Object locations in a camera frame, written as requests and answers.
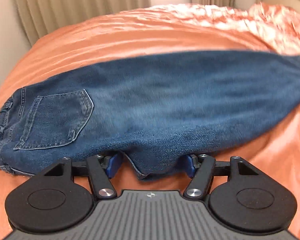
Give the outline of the blue denim jeans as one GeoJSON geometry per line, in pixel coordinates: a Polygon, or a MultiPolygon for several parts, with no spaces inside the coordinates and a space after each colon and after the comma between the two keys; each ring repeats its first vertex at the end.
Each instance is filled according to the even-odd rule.
{"type": "Polygon", "coordinates": [[[141,178],[191,153],[259,137],[300,103],[300,56],[189,51],[78,68],[16,90],[0,109],[0,169],[125,154],[141,178]]]}

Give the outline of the beige left curtain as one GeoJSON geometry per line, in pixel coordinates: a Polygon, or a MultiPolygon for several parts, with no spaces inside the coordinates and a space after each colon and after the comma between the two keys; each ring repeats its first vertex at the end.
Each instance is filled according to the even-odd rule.
{"type": "Polygon", "coordinates": [[[67,25],[121,11],[147,8],[151,0],[15,0],[31,45],[67,25]]]}

